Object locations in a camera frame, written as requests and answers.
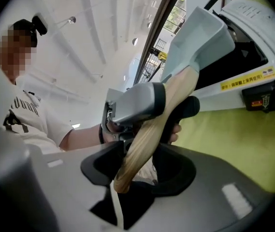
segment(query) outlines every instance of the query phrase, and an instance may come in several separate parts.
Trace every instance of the black grip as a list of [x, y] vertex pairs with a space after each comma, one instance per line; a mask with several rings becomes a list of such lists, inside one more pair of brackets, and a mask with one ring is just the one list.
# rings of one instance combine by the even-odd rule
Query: black grip
[[168, 143], [175, 123], [183, 118], [189, 118], [197, 115], [200, 111], [200, 101], [195, 96], [187, 97], [183, 102], [181, 102], [170, 114], [165, 124], [160, 142]]

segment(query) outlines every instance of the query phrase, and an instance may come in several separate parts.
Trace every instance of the yellow warning label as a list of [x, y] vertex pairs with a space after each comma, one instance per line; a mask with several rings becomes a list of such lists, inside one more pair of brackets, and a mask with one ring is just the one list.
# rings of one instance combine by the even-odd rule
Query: yellow warning label
[[251, 83], [260, 82], [260, 81], [271, 79], [274, 77], [275, 77], [275, 69], [273, 66], [270, 66], [270, 67], [263, 68], [259, 71], [220, 83], [220, 85], [221, 85], [221, 90], [225, 91], [228, 89], [245, 86]]

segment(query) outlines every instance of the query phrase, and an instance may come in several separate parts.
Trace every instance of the white machine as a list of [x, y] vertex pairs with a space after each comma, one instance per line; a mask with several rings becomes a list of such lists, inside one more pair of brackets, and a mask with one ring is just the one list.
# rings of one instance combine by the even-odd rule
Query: white machine
[[274, 111], [275, 11], [267, 2], [232, 0], [217, 16], [227, 24], [236, 47], [200, 72], [193, 95], [201, 111]]

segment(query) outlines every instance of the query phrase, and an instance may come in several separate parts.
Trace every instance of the ceiling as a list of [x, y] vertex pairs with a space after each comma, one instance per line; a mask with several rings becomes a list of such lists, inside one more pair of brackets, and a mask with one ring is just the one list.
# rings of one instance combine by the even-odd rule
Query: ceiling
[[[124, 85], [123, 75], [142, 52], [149, 33], [146, 25], [160, 2], [12, 0], [0, 17], [0, 35], [7, 25], [31, 20], [37, 12], [48, 24], [48, 33], [38, 37], [34, 63], [17, 84], [48, 100], [72, 124], [98, 123], [107, 89]], [[75, 24], [67, 23], [71, 16]], [[134, 38], [139, 39], [136, 46]]]

